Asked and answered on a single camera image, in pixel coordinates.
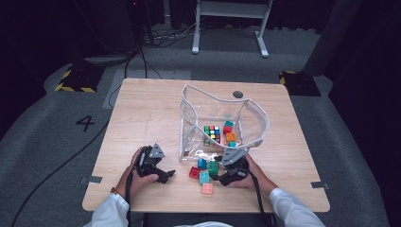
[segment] tape strip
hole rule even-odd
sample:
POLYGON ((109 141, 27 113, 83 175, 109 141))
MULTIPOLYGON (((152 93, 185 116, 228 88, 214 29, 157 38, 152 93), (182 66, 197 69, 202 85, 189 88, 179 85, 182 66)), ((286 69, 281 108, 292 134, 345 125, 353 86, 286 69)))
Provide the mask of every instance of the tape strip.
POLYGON ((323 182, 314 182, 314 183, 310 183, 312 184, 313 188, 324 188, 325 190, 330 189, 330 185, 328 185, 328 183, 323 183, 323 182))
POLYGON ((89 183, 101 183, 101 177, 90 176, 89 178, 82 177, 80 179, 80 183, 88 185, 89 183))

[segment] gray carpet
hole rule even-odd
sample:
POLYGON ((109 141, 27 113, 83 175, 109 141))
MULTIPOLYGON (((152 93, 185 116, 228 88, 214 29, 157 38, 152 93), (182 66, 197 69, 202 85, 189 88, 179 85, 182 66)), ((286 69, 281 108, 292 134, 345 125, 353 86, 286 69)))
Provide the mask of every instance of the gray carpet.
MULTIPOLYGON (((189 36, 169 47, 145 47, 145 58, 158 71, 188 71, 196 80, 278 83, 281 71, 303 69, 319 39, 311 30, 267 30, 270 57, 263 59, 254 30, 257 27, 207 30, 200 36, 197 56, 191 54, 189 36)), ((0 226, 10 226, 35 186, 84 148, 111 116, 113 110, 103 104, 124 65, 107 68, 95 94, 55 92, 67 67, 49 76, 47 95, 20 116, 0 142, 0 226), (95 124, 85 132, 76 122, 87 115, 95 124)), ((128 69, 144 70, 142 59, 135 57, 128 69)), ((331 187, 326 190, 331 209, 318 216, 326 226, 389 226, 375 178, 327 97, 330 80, 315 80, 321 97, 292 96, 291 101, 322 181, 331 187)), ((85 185, 79 181, 92 174, 103 136, 36 190, 15 226, 82 226, 90 221, 92 213, 81 206, 85 185)), ((141 214, 132 216, 133 226, 138 226, 141 214)))

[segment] number 4 marking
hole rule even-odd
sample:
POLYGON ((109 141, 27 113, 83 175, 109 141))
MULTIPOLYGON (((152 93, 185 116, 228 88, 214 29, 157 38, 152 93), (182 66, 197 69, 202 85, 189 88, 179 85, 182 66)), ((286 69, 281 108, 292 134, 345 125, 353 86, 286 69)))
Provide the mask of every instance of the number 4 marking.
POLYGON ((92 117, 90 115, 87 115, 87 116, 83 117, 82 119, 80 119, 79 121, 77 121, 76 124, 77 125, 85 125, 85 129, 83 131, 86 132, 88 130, 89 125, 95 124, 95 122, 91 122, 91 120, 92 120, 92 117))

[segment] person's left hand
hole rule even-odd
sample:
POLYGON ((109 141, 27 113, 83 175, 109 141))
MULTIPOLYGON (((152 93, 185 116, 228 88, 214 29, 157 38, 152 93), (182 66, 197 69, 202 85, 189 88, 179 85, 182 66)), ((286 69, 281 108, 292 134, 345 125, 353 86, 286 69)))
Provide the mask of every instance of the person's left hand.
MULTIPOLYGON (((139 155, 141 151, 141 148, 139 148, 132 156, 131 159, 131 164, 126 168, 124 171, 123 175, 120 178, 120 181, 118 182, 117 186, 115 187, 115 190, 120 194, 122 198, 126 198, 126 184, 127 184, 127 177, 130 175, 130 171, 135 163, 136 157, 139 155)), ((133 177, 132 177, 132 184, 131 184, 131 190, 130 194, 135 195, 135 193, 143 186, 149 184, 149 183, 154 183, 159 179, 159 176, 157 174, 150 174, 147 175, 143 178, 139 176, 138 172, 136 169, 133 171, 133 177)))

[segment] white stand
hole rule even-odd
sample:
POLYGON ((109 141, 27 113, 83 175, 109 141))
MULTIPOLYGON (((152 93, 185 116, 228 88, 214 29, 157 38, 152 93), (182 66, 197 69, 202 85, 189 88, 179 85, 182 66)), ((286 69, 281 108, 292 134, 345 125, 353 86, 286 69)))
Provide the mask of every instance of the white stand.
POLYGON ((245 17, 262 19, 262 24, 259 31, 255 31, 257 43, 259 44, 260 52, 263 58, 269 56, 268 49, 263 41, 263 33, 266 23, 269 18, 271 4, 273 0, 269 0, 267 4, 247 4, 247 3, 230 3, 230 2, 208 2, 198 0, 197 15, 195 25, 194 43, 192 45, 192 53, 200 52, 201 38, 201 15, 205 16, 226 16, 226 17, 245 17))

